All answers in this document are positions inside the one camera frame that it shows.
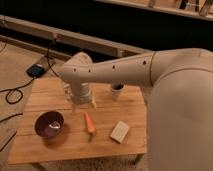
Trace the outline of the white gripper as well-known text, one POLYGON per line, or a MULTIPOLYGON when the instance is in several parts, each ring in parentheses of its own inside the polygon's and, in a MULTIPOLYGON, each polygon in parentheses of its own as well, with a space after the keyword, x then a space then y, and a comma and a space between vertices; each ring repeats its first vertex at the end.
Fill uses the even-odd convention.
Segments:
POLYGON ((93 109, 97 109, 97 103, 95 99, 92 99, 92 91, 88 83, 80 84, 66 84, 65 92, 71 99, 72 112, 77 109, 77 104, 89 103, 93 109))

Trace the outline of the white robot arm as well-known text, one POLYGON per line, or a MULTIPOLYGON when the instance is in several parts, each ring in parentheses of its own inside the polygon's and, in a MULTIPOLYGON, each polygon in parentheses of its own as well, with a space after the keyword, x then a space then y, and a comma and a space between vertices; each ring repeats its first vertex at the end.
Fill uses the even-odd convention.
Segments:
POLYGON ((89 95, 90 83, 149 87, 150 171, 213 171, 213 51, 153 51, 99 63, 80 52, 59 75, 74 100, 89 95))

